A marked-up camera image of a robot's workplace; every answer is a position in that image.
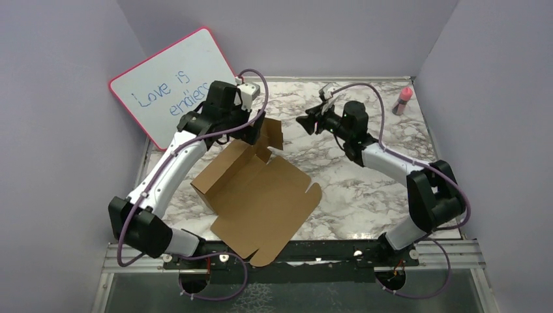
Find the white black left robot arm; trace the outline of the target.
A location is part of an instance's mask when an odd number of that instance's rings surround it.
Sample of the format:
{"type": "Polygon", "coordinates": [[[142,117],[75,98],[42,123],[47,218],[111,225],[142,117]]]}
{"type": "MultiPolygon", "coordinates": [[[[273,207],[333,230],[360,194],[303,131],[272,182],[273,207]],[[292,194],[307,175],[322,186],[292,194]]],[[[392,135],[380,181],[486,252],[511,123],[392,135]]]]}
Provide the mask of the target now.
{"type": "Polygon", "coordinates": [[[261,88],[236,79],[235,84],[214,81],[199,107],[184,114],[159,162],[125,198],[114,197],[108,206],[119,246],[128,245],[157,258],[177,254],[188,267],[200,266],[205,250],[201,237],[172,228],[163,221],[171,198],[192,167],[221,138],[253,144],[260,137],[265,110],[250,117],[261,88]]]}

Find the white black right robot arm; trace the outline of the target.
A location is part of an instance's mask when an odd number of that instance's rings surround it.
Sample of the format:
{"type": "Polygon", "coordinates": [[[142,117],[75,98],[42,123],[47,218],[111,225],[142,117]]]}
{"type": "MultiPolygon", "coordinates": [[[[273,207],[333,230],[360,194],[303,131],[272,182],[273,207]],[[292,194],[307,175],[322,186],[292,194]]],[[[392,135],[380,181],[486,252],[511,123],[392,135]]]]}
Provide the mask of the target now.
{"type": "Polygon", "coordinates": [[[466,212],[466,202],[456,187],[450,165],[442,160],[431,163],[412,160],[386,149],[368,133],[364,104],[349,101],[342,115],[336,114],[333,106],[320,104],[295,120],[310,135],[328,131],[340,138],[344,142],[342,150],[350,161],[406,187],[408,217],[378,237],[376,256],[382,264],[394,264],[405,248],[466,212]]]}

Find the brown cardboard box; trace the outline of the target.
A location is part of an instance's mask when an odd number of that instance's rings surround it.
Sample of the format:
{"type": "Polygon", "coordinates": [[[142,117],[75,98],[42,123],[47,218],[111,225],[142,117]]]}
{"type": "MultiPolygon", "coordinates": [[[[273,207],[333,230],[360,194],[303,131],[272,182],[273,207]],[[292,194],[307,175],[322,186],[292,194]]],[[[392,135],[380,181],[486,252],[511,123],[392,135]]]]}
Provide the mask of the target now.
{"type": "Polygon", "coordinates": [[[277,256],[319,205],[321,186],[271,150],[283,150],[282,123],[266,118],[254,145],[233,140],[191,182],[217,218],[211,231],[251,265],[277,256]]]}

